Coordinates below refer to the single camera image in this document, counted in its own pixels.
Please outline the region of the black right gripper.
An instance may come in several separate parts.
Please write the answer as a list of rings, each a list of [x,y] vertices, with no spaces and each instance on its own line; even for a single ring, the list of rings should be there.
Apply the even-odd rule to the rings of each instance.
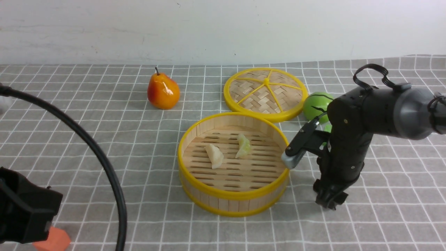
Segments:
[[[318,205],[336,210],[336,206],[345,202],[348,196],[345,190],[358,180],[372,138],[372,133],[330,133],[318,158],[321,176],[313,184]]]

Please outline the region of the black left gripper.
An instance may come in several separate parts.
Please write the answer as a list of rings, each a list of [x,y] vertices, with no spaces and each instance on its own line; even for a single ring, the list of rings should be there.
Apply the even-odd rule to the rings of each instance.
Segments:
[[[0,169],[0,242],[46,241],[63,195],[14,170]]]

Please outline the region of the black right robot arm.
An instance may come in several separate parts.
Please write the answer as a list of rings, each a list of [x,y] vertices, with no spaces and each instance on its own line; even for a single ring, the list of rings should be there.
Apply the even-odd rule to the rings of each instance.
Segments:
[[[317,154],[321,176],[313,185],[315,202],[335,210],[347,198],[365,165],[375,135],[422,140],[432,133],[445,134],[445,96],[395,84],[388,70],[366,64],[353,76],[357,88],[335,98],[327,108],[331,132],[315,130],[324,148]]]

